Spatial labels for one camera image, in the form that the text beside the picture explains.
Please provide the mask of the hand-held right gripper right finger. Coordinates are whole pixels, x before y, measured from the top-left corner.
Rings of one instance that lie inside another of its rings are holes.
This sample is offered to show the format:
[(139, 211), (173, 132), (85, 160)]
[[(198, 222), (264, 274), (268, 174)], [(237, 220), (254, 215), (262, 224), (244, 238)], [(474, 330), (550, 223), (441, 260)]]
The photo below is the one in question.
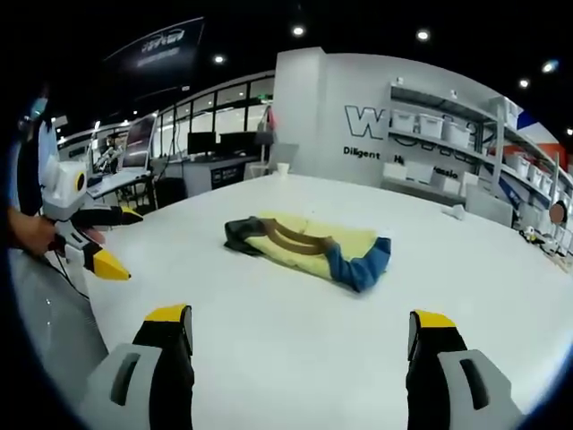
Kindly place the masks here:
[(507, 376), (469, 349), (447, 316), (410, 312), (407, 361), (409, 429), (515, 429), (522, 422)]

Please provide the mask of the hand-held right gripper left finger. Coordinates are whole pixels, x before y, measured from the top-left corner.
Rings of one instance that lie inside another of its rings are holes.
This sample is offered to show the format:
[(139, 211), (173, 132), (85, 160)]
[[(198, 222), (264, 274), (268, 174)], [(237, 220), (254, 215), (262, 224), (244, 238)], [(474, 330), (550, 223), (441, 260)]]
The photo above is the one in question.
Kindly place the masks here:
[(90, 375), (80, 416), (90, 429), (191, 429), (194, 382), (192, 308), (161, 307)]

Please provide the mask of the person's left hand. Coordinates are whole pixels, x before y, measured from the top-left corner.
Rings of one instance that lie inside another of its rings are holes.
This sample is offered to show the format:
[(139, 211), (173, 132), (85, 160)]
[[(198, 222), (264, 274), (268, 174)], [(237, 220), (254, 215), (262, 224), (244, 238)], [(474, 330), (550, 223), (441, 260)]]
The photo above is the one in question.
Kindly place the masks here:
[(42, 216), (29, 216), (13, 206), (7, 207), (7, 247), (44, 256), (56, 240), (55, 226)]

